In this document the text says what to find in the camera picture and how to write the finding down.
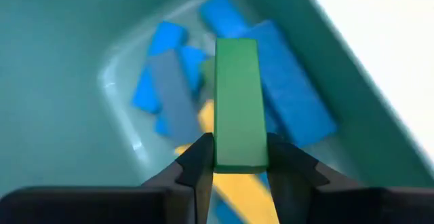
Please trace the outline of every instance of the plastic tub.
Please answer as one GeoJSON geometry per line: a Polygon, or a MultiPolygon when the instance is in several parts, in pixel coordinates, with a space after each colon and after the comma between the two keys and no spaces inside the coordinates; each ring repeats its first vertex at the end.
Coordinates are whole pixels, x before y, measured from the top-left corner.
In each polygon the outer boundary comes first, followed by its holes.
{"type": "MultiPolygon", "coordinates": [[[[138,185],[176,156],[130,98],[155,25],[189,28],[205,0],[0,0],[0,195],[27,185],[138,185]]],[[[412,139],[312,0],[234,0],[272,18],[336,118],[305,150],[368,185],[432,186],[412,139]]]]}

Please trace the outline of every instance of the white surface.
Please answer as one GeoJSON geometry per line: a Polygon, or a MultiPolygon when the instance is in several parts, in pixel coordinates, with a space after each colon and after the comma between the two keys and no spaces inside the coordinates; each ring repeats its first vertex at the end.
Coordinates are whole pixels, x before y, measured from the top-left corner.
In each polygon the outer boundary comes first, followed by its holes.
{"type": "Polygon", "coordinates": [[[317,0],[361,67],[434,162],[434,0],[317,0]]]}

